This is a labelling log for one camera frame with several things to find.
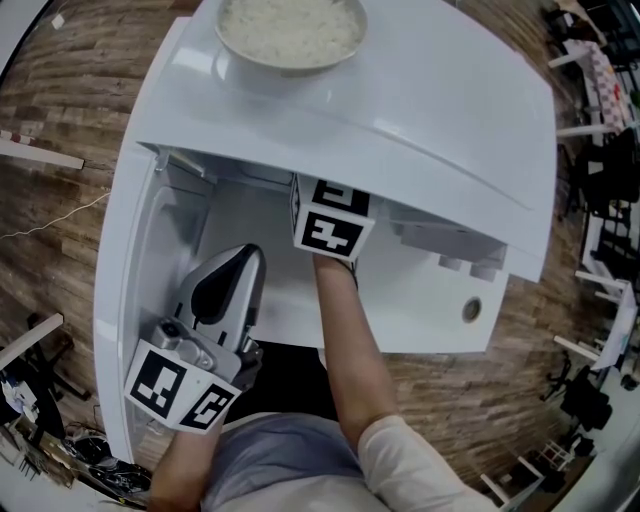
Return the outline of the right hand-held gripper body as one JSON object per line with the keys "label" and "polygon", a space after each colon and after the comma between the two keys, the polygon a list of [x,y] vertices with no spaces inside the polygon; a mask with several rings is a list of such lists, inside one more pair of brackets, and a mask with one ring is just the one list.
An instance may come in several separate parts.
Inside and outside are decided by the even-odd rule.
{"label": "right hand-held gripper body", "polygon": [[289,209],[294,246],[355,260],[376,223],[376,199],[341,184],[293,176]]}

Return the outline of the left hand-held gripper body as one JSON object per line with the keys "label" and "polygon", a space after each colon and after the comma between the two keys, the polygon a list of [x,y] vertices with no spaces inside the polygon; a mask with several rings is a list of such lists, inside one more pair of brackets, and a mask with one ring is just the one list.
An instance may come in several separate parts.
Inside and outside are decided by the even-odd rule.
{"label": "left hand-held gripper body", "polygon": [[134,354],[125,397],[176,431],[209,431],[251,389],[263,351],[252,339],[233,352],[176,318],[163,318]]}

